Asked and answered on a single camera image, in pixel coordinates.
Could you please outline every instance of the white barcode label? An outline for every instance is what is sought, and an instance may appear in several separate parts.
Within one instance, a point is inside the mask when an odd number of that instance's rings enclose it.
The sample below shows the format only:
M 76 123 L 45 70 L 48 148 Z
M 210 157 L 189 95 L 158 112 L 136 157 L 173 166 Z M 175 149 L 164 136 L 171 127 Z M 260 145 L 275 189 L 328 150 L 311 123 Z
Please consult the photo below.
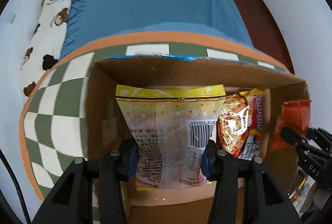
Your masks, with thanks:
M 205 148 L 212 135 L 216 120 L 187 120 L 188 147 Z

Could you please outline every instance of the blue bed sheet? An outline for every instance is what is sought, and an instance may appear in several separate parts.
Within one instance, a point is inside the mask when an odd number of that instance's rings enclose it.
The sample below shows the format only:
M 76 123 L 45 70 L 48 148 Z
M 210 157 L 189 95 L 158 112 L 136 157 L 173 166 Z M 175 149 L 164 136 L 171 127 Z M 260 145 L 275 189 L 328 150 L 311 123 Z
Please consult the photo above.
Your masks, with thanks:
M 102 37 L 148 30 L 204 33 L 253 48 L 233 0 L 72 0 L 61 58 Z

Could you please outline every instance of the white textured blanket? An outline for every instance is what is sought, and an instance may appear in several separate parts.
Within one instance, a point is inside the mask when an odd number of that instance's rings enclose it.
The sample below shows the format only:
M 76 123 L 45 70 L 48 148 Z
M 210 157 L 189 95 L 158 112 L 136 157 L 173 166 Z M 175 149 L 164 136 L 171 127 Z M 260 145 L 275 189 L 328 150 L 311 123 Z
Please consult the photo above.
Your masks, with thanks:
M 45 71 L 58 62 L 67 32 L 71 0 L 43 0 L 42 4 L 20 75 L 20 88 L 25 102 Z

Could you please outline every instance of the red floor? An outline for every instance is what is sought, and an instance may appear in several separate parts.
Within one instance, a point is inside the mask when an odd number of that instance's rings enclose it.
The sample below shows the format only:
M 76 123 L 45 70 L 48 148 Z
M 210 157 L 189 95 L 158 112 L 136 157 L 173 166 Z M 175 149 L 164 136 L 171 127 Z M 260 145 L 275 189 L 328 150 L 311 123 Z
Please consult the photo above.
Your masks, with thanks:
M 262 0 L 234 0 L 254 47 L 283 63 L 294 73 L 285 41 Z

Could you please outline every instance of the cardboard box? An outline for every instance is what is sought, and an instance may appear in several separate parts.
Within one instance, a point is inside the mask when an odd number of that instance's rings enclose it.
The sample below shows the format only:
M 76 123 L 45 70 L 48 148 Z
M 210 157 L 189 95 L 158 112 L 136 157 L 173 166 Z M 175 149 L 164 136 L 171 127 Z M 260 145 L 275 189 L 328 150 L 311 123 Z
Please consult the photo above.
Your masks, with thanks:
M 104 59 L 95 63 L 90 72 L 86 98 L 88 125 L 88 157 L 98 158 L 116 149 L 121 140 L 131 133 L 114 98 L 117 84 L 151 88 L 201 87 L 223 84 L 225 87 L 260 88 L 267 90 L 266 121 L 263 144 L 265 163 L 285 191 L 289 189 L 297 171 L 297 154 L 294 148 L 270 152 L 276 120 L 284 101 L 309 99 L 304 80 L 292 74 L 268 68 L 213 59 L 196 59 L 192 62 L 162 57 L 134 57 Z M 112 121 L 112 141 L 105 144 L 105 121 Z M 206 223 L 215 183 L 186 190 L 155 190 L 137 192 L 134 182 L 123 185 L 129 223 Z M 243 205 L 243 188 L 238 191 L 239 213 Z

